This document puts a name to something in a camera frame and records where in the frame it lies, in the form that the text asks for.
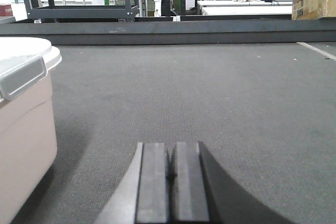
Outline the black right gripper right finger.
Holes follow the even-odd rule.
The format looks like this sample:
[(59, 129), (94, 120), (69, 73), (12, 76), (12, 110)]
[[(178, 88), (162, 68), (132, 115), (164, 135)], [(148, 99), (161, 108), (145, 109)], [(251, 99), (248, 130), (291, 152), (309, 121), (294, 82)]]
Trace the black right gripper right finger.
[(202, 142), (178, 142), (171, 164), (173, 223), (291, 222), (244, 190)]

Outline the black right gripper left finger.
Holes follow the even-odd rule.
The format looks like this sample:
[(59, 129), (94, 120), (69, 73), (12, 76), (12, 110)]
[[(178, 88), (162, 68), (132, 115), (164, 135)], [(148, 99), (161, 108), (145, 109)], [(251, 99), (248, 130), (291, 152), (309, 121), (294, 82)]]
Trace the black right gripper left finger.
[(163, 143), (137, 144), (127, 172), (95, 223), (168, 223), (168, 156)]

